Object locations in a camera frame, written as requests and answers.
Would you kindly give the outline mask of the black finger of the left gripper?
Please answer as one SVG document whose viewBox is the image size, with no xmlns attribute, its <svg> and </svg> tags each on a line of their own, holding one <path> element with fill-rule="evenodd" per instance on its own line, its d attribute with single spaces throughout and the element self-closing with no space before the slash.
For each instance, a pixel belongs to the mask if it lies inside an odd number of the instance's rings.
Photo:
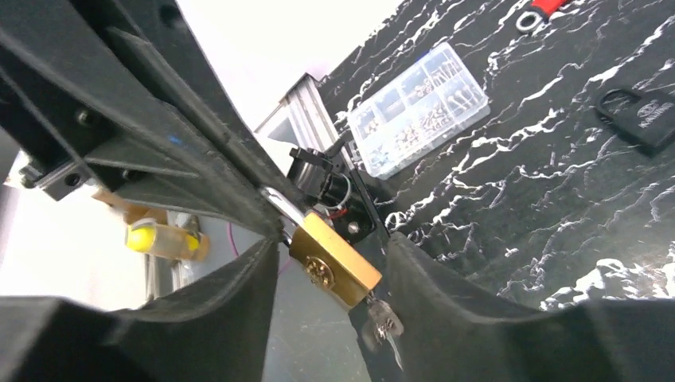
<svg viewBox="0 0 675 382">
<path fill-rule="evenodd" d="M 74 1 L 73 7 L 155 98 L 174 107 L 255 187 L 303 195 L 247 127 L 175 1 Z"/>
<path fill-rule="evenodd" d="M 40 177 L 63 185 L 71 166 L 125 201 L 276 236 L 263 186 L 144 88 L 72 2 L 1 4 L 1 126 Z"/>
</svg>

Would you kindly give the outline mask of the silver key of brass padlock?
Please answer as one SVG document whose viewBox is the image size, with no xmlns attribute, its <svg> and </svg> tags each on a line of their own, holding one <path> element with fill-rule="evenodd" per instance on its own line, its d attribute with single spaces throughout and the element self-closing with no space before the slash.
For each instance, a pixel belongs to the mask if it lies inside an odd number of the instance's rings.
<svg viewBox="0 0 675 382">
<path fill-rule="evenodd" d="M 371 353 L 377 353 L 380 348 L 388 345 L 393 351 L 396 364 L 403 369 L 400 351 L 396 340 L 404 332 L 404 326 L 392 307 L 384 300 L 373 294 L 366 296 L 367 313 L 369 318 L 361 329 L 361 338 L 365 347 Z"/>
</svg>

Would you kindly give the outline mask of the brass padlock with steel shackle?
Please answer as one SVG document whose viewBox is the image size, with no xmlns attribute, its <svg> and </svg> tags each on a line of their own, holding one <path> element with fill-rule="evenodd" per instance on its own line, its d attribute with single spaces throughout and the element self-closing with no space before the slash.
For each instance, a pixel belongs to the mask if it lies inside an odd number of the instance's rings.
<svg viewBox="0 0 675 382">
<path fill-rule="evenodd" d="M 301 264 L 310 281 L 347 310 L 366 299 L 383 275 L 318 214 L 301 211 L 272 187 L 263 187 L 260 192 L 296 225 L 289 255 Z"/>
</svg>

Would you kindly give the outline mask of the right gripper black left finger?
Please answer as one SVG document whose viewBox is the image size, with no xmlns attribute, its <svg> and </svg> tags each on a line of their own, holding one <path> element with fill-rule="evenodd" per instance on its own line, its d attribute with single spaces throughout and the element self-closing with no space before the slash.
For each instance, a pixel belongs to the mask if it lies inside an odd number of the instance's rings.
<svg viewBox="0 0 675 382">
<path fill-rule="evenodd" d="M 279 251 L 260 240 L 137 310 L 62 298 L 1 300 L 4 381 L 259 381 Z"/>
</svg>

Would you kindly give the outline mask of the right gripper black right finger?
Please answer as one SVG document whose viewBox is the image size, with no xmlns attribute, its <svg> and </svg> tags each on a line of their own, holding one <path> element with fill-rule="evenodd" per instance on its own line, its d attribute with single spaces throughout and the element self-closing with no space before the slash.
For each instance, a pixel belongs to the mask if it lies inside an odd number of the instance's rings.
<svg viewBox="0 0 675 382">
<path fill-rule="evenodd" d="M 543 312 L 435 262 L 405 235 L 385 249 L 405 381 L 671 381 L 674 304 L 595 300 Z"/>
</svg>

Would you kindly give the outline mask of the large black Kaijing padlock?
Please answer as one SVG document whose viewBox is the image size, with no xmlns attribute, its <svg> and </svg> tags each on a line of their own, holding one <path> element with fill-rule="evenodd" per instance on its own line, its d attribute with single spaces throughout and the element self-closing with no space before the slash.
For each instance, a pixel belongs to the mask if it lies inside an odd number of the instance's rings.
<svg viewBox="0 0 675 382">
<path fill-rule="evenodd" d="M 606 101 L 614 96 L 630 102 L 621 111 L 612 112 Z M 620 135 L 649 152 L 659 151 L 674 140 L 674 96 L 668 93 L 615 88 L 596 98 L 595 110 Z"/>
</svg>

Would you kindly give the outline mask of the red handled adjustable wrench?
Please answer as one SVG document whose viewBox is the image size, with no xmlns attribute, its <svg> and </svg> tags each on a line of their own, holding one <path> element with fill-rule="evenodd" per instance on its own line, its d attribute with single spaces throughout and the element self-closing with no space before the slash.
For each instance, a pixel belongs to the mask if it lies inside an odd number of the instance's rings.
<svg viewBox="0 0 675 382">
<path fill-rule="evenodd" d="M 523 34 L 534 31 L 540 24 L 547 22 L 550 17 L 568 0 L 533 0 L 516 20 L 516 29 Z"/>
</svg>

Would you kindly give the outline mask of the clear plastic screw box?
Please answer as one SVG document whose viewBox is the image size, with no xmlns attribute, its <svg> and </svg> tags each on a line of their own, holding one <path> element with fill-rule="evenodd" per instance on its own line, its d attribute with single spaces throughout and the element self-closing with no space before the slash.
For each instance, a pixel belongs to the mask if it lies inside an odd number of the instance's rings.
<svg viewBox="0 0 675 382">
<path fill-rule="evenodd" d="M 386 180 L 490 113 L 489 98 L 444 42 L 349 116 L 365 172 Z"/>
</svg>

